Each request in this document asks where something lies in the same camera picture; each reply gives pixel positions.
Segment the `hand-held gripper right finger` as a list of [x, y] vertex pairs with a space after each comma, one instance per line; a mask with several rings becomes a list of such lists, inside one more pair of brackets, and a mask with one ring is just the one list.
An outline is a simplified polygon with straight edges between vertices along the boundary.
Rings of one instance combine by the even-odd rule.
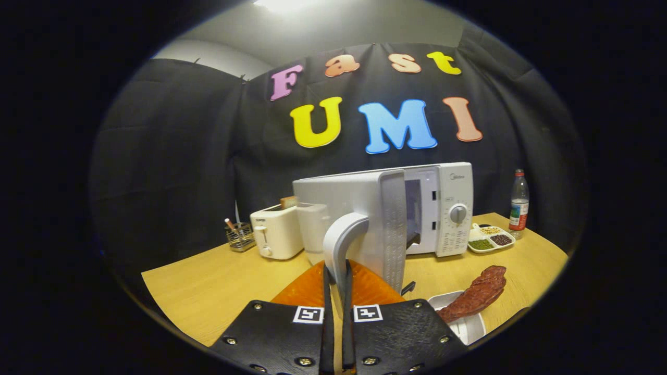
[[346, 261], [341, 355], [355, 374], [429, 374], [464, 356], [469, 347], [424, 299], [354, 304], [360, 278]]

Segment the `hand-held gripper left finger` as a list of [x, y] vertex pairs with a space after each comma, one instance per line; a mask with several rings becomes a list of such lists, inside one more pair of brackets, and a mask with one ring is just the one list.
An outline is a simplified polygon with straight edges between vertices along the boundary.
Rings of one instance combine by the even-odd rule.
[[319, 262], [272, 301], [249, 301], [209, 351], [255, 373], [333, 374], [333, 319], [330, 275]]

